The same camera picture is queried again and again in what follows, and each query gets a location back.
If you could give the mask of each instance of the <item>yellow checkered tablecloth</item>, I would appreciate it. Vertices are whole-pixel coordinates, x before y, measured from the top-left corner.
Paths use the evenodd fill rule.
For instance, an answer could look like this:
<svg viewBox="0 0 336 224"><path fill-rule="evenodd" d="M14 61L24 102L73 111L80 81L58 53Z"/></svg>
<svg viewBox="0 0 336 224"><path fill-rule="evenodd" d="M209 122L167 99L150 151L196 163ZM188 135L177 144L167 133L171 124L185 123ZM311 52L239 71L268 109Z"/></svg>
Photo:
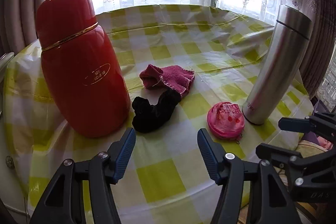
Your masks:
<svg viewBox="0 0 336 224"><path fill-rule="evenodd" d="M112 186L121 222L209 223L221 188L209 179L198 150L197 131L207 128L206 114L212 105L231 101L242 106L262 67L273 27L197 5L130 7L100 14L97 19L113 44L131 99L141 96L157 103L162 90L145 90L138 77L150 63L195 71L190 93L172 118L155 132L137 133L125 176ZM30 213L64 159L88 160L106 151L134 117L131 110L124 126L104 138L77 134L48 92L40 56L40 43L35 41L10 62L4 84L7 143ZM312 109L297 73L264 125L246 122L240 144L217 141L227 152L254 161L255 148L262 142L294 149L299 134L280 131L278 120L283 116L302 118ZM247 193L245 187L243 202ZM93 223L88 183L84 184L84 200L87 223Z"/></svg>

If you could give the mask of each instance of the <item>silver thermos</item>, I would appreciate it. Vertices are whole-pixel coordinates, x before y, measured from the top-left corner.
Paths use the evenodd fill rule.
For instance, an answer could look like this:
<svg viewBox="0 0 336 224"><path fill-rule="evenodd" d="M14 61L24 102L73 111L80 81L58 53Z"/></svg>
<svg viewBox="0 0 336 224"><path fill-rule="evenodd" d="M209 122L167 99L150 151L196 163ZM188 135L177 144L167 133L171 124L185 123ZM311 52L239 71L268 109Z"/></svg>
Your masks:
<svg viewBox="0 0 336 224"><path fill-rule="evenodd" d="M264 66L243 104L245 118L263 124L275 109L297 72L308 46L311 20L281 5Z"/></svg>

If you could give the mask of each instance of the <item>thermos lid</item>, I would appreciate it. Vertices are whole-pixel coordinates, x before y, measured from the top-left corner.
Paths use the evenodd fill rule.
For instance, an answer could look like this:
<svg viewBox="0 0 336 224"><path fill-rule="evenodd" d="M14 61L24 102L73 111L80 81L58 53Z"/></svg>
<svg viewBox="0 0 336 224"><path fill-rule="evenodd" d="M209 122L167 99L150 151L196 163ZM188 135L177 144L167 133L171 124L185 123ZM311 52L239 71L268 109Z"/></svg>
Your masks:
<svg viewBox="0 0 336 224"><path fill-rule="evenodd" d="M286 25L307 39L310 38L312 21L296 9L280 5L277 22Z"/></svg>
<svg viewBox="0 0 336 224"><path fill-rule="evenodd" d="M92 0L46 0L36 12L42 49L97 23Z"/></svg>

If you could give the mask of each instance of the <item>black bracket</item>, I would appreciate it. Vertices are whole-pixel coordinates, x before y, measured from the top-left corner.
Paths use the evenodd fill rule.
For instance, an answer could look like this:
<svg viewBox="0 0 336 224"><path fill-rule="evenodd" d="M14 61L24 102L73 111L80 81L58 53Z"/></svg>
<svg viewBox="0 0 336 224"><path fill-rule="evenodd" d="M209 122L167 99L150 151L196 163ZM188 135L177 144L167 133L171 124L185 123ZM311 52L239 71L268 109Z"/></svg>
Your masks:
<svg viewBox="0 0 336 224"><path fill-rule="evenodd" d="M301 221L293 200L322 202L332 194L322 195L323 199L314 194L317 190L331 193L332 189L336 189L336 185L330 182L322 186L309 180L320 175L314 173L317 168L323 174L330 171L326 166L333 168L330 167L330 159L335 156L331 151L329 155L327 152L302 159L298 152L260 144L256 154L262 160L257 164L226 153L204 128L199 130L197 142L210 178L217 185L223 185L211 224L237 223L244 181L251 181L247 224L299 224ZM285 169L290 181L289 192L273 166Z"/></svg>
<svg viewBox="0 0 336 224"><path fill-rule="evenodd" d="M318 134L326 140L334 143L336 135L336 113L315 111L313 115L305 119L281 118L278 126L282 130Z"/></svg>
<svg viewBox="0 0 336 224"><path fill-rule="evenodd" d="M288 180L288 191L299 202L324 203L336 200L336 149L302 158L295 151L267 144L256 148L259 158L283 168Z"/></svg>
<svg viewBox="0 0 336 224"><path fill-rule="evenodd" d="M123 176L135 146L135 131L128 128L122 138L91 160L65 160L42 194L31 224L85 224L82 181L89 181L95 224L121 224L110 184Z"/></svg>

